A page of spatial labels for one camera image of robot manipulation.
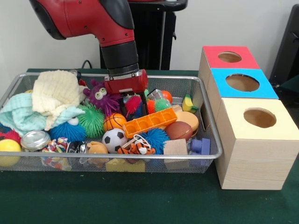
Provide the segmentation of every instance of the blue box lid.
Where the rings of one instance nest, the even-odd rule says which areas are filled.
[[[278,99],[260,69],[211,69],[220,96]]]

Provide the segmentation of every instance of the black cable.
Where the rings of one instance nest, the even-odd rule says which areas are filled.
[[[85,66],[85,64],[86,64],[86,63],[88,63],[88,64],[89,64],[89,68],[90,68],[90,69],[92,69],[92,68],[93,68],[93,66],[92,66],[92,64],[90,63],[90,61],[89,61],[89,60],[85,60],[85,61],[83,62],[83,65],[82,65],[82,67],[81,67],[82,69],[84,68],[84,66]]]

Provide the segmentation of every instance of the orange ball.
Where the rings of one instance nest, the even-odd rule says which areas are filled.
[[[162,90],[162,94],[163,97],[167,100],[169,100],[169,102],[172,104],[172,95],[170,94],[170,92],[166,91],[166,90]]]
[[[149,110],[149,114],[154,113],[155,112],[155,101],[154,100],[149,100],[148,101],[148,110]]]
[[[126,118],[122,116],[120,113],[111,114],[104,120],[104,131],[107,132],[114,128],[119,128],[122,130],[122,125],[126,122]]]

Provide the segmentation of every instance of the white wall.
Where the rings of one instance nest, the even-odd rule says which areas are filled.
[[[202,45],[247,45],[270,75],[284,28],[297,0],[189,0],[177,12],[171,69],[197,70]],[[0,0],[0,95],[27,68],[78,68],[85,59],[100,66],[92,35],[52,39],[28,0]]]

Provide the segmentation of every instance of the soccer ball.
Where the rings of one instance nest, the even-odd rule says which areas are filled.
[[[102,143],[107,147],[109,153],[117,153],[117,150],[127,142],[125,132],[119,128],[107,131],[102,139]]]

